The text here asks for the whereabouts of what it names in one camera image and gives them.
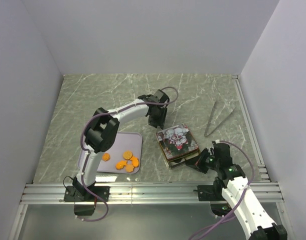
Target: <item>metal tongs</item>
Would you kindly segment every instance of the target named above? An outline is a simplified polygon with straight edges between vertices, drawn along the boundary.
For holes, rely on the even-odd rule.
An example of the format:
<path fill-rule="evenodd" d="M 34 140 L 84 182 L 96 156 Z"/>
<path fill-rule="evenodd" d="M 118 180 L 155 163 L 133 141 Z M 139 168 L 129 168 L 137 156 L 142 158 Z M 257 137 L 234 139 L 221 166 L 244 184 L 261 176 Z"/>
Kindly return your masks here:
<path fill-rule="evenodd" d="M 213 115 L 213 112 L 215 110 L 215 106 L 216 106 L 217 102 L 218 101 L 215 100 L 214 105 L 213 105 L 212 110 L 211 110 L 211 113 L 209 115 L 207 125 L 206 125 L 206 129 L 205 129 L 205 132 L 204 132 L 204 137 L 208 137 L 212 133 L 214 133 L 231 115 L 233 115 L 234 110 L 237 108 L 237 107 L 234 107 L 234 109 L 229 113 L 229 115 L 227 115 L 210 133 L 208 133 L 209 126 L 210 126 L 210 123 L 211 123 L 211 118 L 212 118 L 212 115 Z"/>

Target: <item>wall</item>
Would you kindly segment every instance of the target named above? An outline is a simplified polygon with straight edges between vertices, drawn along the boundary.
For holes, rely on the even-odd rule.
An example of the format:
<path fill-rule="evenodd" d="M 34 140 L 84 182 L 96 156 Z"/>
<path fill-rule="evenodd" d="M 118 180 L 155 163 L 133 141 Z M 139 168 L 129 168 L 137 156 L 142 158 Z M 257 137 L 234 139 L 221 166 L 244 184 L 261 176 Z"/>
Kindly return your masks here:
<path fill-rule="evenodd" d="M 62 83 L 20 0 L 0 0 L 0 240 L 32 182 Z"/>
<path fill-rule="evenodd" d="M 23 2 L 64 74 L 239 74 L 278 0 Z"/>
<path fill-rule="evenodd" d="M 306 240 L 306 0 L 281 0 L 242 73 L 265 164 Z"/>

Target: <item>metal frame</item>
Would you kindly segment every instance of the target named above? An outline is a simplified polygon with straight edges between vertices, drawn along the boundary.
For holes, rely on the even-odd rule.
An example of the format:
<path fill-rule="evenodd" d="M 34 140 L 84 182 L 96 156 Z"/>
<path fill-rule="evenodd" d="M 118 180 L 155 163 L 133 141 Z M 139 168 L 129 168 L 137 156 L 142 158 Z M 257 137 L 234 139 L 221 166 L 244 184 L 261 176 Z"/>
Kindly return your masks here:
<path fill-rule="evenodd" d="M 252 148 L 262 181 L 252 183 L 251 189 L 261 203 L 276 203 L 282 224 L 288 232 L 288 239 L 295 240 L 290 218 L 287 214 L 284 199 L 277 182 L 271 182 L 268 175 L 260 147 L 255 135 L 250 115 L 240 87 L 238 75 L 232 75 L 235 90 L 246 123 Z M 197 186 L 212 185 L 205 182 L 106 182 L 96 183 L 96 186 L 110 186 L 108 204 L 209 204 L 226 203 L 225 201 L 199 201 Z M 28 205 L 72 205 L 73 202 L 64 202 L 65 188 L 62 184 L 27 184 L 25 186 L 18 211 L 11 229 L 9 240 L 19 237 Z M 80 202 L 75 204 L 94 204 Z"/>

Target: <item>marble tabletop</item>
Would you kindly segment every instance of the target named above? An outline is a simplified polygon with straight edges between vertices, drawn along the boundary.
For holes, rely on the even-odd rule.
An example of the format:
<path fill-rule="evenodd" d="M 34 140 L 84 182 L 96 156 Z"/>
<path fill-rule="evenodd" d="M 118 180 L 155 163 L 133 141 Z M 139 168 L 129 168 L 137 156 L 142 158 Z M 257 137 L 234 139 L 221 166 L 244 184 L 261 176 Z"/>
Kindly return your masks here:
<path fill-rule="evenodd" d="M 84 124 L 94 111 L 103 107 L 114 109 L 132 102 L 143 94 L 174 86 L 179 98 L 168 106 L 165 128 L 185 123 L 194 135 L 199 148 L 211 147 L 211 141 L 228 140 L 241 146 L 257 166 L 247 126 L 232 80 L 228 74 L 69 74 L 59 93 L 57 104 L 46 136 L 44 148 L 34 177 L 34 183 L 59 183 L 65 176 L 75 176 L 80 154 L 79 139 Z M 165 90 L 171 99 L 175 93 Z M 204 131 L 214 105 L 211 131 L 234 108 L 230 116 L 214 133 L 204 137 Z M 181 166 L 169 170 L 155 136 L 156 128 L 148 125 L 146 117 L 120 126 L 120 132 L 140 133 L 143 137 L 140 170 L 135 174 L 98 173 L 97 181 L 104 182 L 213 182 L 212 170 L 202 174 Z M 233 147 L 233 161 L 250 177 L 251 168 L 244 156 Z M 261 177 L 256 167 L 255 181 Z"/>

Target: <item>purple tray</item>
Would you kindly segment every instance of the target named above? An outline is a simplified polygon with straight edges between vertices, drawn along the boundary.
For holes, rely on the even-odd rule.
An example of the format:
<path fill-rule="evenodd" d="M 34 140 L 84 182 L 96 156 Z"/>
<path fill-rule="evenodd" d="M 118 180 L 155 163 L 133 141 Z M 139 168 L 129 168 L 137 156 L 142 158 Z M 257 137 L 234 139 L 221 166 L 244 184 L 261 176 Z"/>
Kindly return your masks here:
<path fill-rule="evenodd" d="M 138 158 L 139 165 L 133 172 L 127 172 L 124 167 L 121 170 L 116 169 L 116 164 L 123 159 L 123 153 L 131 151 Z M 136 132 L 118 132 L 116 134 L 113 146 L 106 152 L 110 155 L 110 160 L 101 161 L 97 171 L 101 173 L 118 173 L 118 174 L 136 174 L 140 169 L 142 151 L 142 136 Z M 81 168 L 81 158 L 78 159 L 77 167 Z"/>

